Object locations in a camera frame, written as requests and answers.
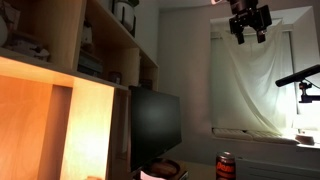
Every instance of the red can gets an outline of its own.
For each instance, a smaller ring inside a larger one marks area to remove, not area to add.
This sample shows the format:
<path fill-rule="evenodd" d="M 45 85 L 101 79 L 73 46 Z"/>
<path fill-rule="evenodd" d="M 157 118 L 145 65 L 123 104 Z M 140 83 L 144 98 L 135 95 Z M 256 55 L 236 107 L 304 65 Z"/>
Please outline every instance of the red can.
<path fill-rule="evenodd" d="M 229 152 L 218 152 L 216 157 L 216 180 L 235 180 L 235 157 Z"/>

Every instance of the wall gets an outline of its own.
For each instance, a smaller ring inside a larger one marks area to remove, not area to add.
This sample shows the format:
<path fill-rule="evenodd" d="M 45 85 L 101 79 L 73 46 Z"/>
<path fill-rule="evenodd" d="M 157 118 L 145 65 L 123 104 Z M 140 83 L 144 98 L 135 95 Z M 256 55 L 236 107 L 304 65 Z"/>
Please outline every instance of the wall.
<path fill-rule="evenodd" d="M 140 0 L 135 7 L 136 40 L 153 61 L 157 61 L 159 5 L 157 0 Z"/>
<path fill-rule="evenodd" d="M 260 4 L 265 2 L 268 2 L 271 10 L 313 5 L 317 32 L 320 34 L 318 0 L 268 0 L 260 1 Z M 319 150 L 212 138 L 211 106 L 208 101 L 211 64 L 209 21 L 224 16 L 231 16 L 228 4 L 166 11 L 160 14 L 159 91 L 181 97 L 183 116 L 183 142 L 165 156 L 214 164 L 216 152 L 228 150 L 245 158 L 320 168 Z"/>

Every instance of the white curtain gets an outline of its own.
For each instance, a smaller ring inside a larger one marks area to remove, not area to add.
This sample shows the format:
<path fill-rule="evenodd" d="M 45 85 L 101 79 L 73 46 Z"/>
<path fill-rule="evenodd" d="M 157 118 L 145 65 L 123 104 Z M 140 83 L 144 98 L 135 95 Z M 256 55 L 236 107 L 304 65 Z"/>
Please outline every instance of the white curtain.
<path fill-rule="evenodd" d="M 246 36 L 239 45 L 221 30 L 212 39 L 213 128 L 282 132 L 295 115 L 294 87 L 279 88 L 275 81 L 292 74 L 289 33 L 282 23 L 268 29 L 266 41 Z"/>

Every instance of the black monitor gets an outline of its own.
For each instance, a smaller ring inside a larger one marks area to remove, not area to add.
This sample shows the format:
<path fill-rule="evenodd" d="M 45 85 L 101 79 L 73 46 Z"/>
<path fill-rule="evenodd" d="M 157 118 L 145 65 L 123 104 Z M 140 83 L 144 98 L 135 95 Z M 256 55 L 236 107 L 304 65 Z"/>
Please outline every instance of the black monitor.
<path fill-rule="evenodd" d="M 181 143 L 180 99 L 142 87 L 130 87 L 130 171 Z"/>

